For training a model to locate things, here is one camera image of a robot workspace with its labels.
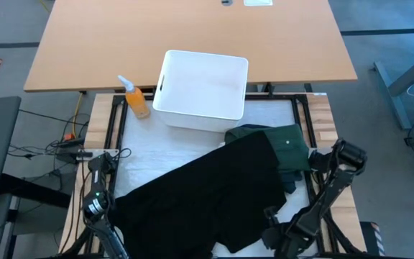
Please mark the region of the black garment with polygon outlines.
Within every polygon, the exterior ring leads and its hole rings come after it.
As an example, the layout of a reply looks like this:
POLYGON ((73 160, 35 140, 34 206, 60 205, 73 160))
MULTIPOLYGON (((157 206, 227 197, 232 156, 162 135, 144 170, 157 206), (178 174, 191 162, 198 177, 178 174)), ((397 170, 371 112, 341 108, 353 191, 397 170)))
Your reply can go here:
POLYGON ((277 166, 255 132, 117 198, 109 219, 132 259, 204 258, 216 242, 235 253, 261 237, 265 209, 286 202, 277 166))

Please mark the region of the black box with striped edge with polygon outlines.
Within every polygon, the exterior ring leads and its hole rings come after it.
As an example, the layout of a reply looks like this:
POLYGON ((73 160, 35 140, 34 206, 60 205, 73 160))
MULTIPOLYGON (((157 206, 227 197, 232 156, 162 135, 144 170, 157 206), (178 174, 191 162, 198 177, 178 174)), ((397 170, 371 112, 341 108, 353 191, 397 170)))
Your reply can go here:
POLYGON ((360 222, 367 252, 370 255, 385 256, 380 227, 374 222, 360 222))

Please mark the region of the dark green button shirt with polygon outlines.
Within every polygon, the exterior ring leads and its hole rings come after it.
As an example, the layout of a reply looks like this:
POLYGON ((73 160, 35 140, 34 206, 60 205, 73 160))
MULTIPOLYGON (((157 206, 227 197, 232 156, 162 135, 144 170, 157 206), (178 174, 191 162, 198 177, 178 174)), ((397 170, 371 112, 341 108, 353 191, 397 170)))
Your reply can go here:
POLYGON ((239 138, 255 132, 264 132, 279 161, 278 170, 283 171, 309 171, 309 148, 305 143, 301 128, 297 124, 267 129, 246 130, 235 127, 224 135, 224 142, 229 144, 239 138))

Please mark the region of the dark blue jeans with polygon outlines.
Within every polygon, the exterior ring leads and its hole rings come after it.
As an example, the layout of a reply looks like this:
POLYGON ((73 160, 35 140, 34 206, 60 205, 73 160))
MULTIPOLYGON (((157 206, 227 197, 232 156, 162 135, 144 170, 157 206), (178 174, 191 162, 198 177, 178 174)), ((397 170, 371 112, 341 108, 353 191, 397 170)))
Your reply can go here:
POLYGON ((283 171, 280 174, 284 190, 288 194, 292 194, 296 190, 296 182, 303 179, 300 171, 283 171))

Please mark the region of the grey desk leg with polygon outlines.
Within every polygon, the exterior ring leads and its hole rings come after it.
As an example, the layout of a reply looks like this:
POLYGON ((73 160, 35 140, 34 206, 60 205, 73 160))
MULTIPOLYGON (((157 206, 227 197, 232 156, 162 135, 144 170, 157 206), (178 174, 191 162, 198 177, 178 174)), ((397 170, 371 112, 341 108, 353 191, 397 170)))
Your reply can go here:
POLYGON ((373 63, 373 71, 379 77, 379 87, 385 90, 386 100, 389 101, 400 127, 404 130, 410 129, 410 120, 400 95, 414 84, 414 65, 394 81, 391 80, 385 67, 379 61, 373 63))

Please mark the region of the orange spray bottle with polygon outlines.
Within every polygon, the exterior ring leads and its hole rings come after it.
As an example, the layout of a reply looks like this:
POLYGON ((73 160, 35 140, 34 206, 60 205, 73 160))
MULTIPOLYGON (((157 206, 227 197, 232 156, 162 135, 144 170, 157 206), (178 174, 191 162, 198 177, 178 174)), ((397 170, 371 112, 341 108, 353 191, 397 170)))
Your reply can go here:
POLYGON ((125 88, 125 99, 137 119, 144 119, 150 115, 145 97, 141 90, 123 76, 118 76, 125 88))

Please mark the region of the large light wooden desk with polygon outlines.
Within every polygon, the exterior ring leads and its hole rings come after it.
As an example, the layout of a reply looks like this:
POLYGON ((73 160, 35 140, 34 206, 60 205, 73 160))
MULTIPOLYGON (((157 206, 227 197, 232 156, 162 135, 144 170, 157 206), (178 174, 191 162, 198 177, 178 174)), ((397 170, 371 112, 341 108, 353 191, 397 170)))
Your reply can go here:
POLYGON ((168 50, 246 58, 251 83, 357 79, 328 0, 55 0, 24 90, 154 86, 168 50))

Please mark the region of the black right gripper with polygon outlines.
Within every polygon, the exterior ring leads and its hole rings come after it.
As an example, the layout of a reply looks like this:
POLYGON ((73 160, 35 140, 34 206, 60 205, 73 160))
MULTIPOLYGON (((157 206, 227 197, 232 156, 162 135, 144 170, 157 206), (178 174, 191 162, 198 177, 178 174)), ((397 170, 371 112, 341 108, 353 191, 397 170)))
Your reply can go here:
POLYGON ((289 233, 290 223, 280 223, 275 206, 264 210, 268 228, 262 233, 262 241, 268 250, 273 250, 274 259, 297 259, 300 246, 297 238, 289 233))

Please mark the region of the white perforated laundry basket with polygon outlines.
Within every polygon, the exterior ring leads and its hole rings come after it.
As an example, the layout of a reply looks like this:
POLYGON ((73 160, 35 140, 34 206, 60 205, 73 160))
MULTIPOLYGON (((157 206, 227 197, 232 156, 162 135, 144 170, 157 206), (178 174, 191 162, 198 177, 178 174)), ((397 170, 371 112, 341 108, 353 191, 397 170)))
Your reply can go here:
POLYGON ((244 114, 246 58, 168 50, 152 108, 168 126, 225 132, 244 114))

